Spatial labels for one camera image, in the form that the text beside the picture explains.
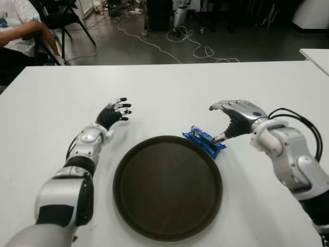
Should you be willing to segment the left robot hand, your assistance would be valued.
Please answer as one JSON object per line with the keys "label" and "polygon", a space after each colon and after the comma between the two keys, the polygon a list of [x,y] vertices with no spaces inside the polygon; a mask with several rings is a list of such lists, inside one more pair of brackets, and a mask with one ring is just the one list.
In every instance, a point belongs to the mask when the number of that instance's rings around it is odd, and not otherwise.
{"label": "left robot hand", "polygon": [[118,98],[110,102],[97,116],[96,124],[107,130],[118,121],[128,121],[127,115],[132,113],[129,103],[125,103],[127,98]]}

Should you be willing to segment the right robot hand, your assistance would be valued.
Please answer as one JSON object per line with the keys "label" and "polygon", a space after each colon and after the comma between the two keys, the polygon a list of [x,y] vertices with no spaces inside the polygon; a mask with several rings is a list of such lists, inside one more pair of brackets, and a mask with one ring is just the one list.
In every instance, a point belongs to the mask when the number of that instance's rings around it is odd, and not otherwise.
{"label": "right robot hand", "polygon": [[247,100],[221,100],[212,104],[209,110],[221,110],[230,118],[228,128],[214,137],[213,143],[222,143],[234,137],[250,134],[257,125],[268,121],[267,114]]}

